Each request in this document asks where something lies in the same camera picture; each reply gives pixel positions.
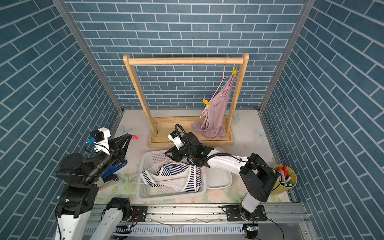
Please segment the blue white striped tank top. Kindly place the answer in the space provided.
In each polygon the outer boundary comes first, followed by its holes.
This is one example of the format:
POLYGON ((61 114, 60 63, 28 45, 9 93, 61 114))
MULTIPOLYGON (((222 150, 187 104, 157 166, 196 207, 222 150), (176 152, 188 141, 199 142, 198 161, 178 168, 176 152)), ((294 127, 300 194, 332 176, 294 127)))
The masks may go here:
POLYGON ((140 173, 140 178, 150 187, 167 187, 178 193, 197 193, 202 186, 202 172, 199 167, 173 162, 159 167, 154 174, 145 170, 140 173))

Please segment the pink wire hanger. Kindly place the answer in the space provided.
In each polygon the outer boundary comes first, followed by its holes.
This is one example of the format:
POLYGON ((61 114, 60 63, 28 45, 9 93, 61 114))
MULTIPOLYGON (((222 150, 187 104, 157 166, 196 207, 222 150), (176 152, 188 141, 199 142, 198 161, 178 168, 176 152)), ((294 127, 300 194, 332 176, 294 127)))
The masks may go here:
POLYGON ((147 185, 150 187, 165 187, 178 184, 179 188, 187 188, 189 184, 194 189, 201 186, 206 170, 202 167, 190 164, 189 162, 176 163, 166 159, 137 175, 137 182, 127 180, 129 185, 147 185))

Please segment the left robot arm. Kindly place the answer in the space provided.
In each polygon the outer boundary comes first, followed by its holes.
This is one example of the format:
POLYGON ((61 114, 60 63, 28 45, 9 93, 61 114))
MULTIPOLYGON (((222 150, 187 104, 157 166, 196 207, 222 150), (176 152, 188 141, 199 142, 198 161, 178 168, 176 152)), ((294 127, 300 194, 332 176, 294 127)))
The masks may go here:
POLYGON ((80 153, 64 157, 56 176, 66 183, 55 209, 56 240, 81 240, 99 187, 97 181, 111 167, 125 163, 128 146, 134 136, 125 134, 109 140, 101 130, 91 132, 87 144, 93 144, 92 158, 80 153))

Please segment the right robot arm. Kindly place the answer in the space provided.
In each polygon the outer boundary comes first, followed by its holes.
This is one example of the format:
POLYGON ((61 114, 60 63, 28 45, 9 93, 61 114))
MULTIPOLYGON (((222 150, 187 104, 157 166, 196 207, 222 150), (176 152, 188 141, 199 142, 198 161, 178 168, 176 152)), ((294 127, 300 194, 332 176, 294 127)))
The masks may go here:
POLYGON ((278 174, 273 168, 257 154, 240 157, 203 146, 193 133, 185 132, 179 124, 169 134, 169 139, 175 146, 166 151, 165 155, 171 160, 180 162, 187 159, 200 168, 220 169, 239 176, 247 189, 239 205, 240 215, 246 221, 254 220, 258 206, 268 200, 278 180, 278 174))

